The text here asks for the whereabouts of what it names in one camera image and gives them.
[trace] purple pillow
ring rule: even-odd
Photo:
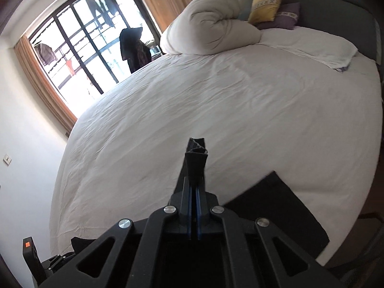
[[[281,5],[277,10],[274,21],[259,23],[260,30],[268,28],[283,28],[292,30],[299,19],[300,2]]]

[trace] wall outlet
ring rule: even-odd
[[[9,157],[7,154],[5,154],[3,160],[6,163],[6,165],[9,165],[11,163],[12,158]]]

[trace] black jacket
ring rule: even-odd
[[[122,60],[128,60],[131,73],[152,61],[149,48],[140,41],[142,27],[126,28],[120,33],[120,51]]]

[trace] hanging shirt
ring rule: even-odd
[[[108,11],[112,15],[115,15],[118,12],[118,8],[117,8],[116,4],[114,3],[114,1],[113,0],[104,0],[104,1],[105,1],[107,8],[108,8]]]
[[[105,23],[110,26],[110,27],[115,27],[111,18],[109,17],[108,13],[105,12],[99,4],[97,4],[97,2],[95,0],[85,0],[85,2],[87,3],[88,5],[88,8],[89,10],[91,11],[91,14],[93,16],[93,18],[95,19],[96,21],[96,24],[99,26],[100,29],[102,29],[102,25],[100,24],[100,22],[97,20],[97,15],[96,15],[96,11],[99,12],[102,16],[102,18],[104,18],[104,21]]]
[[[53,61],[57,60],[57,57],[52,48],[44,43],[39,43],[36,45],[35,51],[44,66],[47,66]]]

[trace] bed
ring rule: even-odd
[[[380,32],[361,0],[283,1],[301,2],[299,26],[358,48],[347,71],[254,44],[164,55],[135,72],[72,130],[52,199],[52,254],[70,251],[74,236],[97,238],[121,218],[140,220],[164,206],[186,140],[204,137],[207,191],[225,204],[275,170],[329,236],[317,261],[331,258],[360,213],[378,160]]]

